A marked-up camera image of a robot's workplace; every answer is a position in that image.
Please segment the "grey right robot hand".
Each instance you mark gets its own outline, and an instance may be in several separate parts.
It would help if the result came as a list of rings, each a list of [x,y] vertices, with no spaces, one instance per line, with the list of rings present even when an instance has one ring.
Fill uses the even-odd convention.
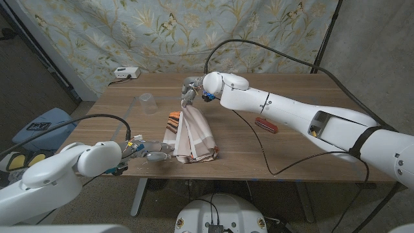
[[[202,94],[204,76],[190,76],[184,79],[182,86],[182,107],[192,105],[194,98],[198,94]]]

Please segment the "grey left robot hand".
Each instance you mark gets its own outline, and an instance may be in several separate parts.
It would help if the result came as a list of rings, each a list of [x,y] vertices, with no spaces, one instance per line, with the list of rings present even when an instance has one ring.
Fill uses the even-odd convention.
[[[122,160],[128,161],[129,159],[147,157],[147,154],[160,154],[164,153],[163,159],[166,159],[174,147],[158,141],[151,140],[130,140],[125,142],[119,142],[118,145],[122,150]]]

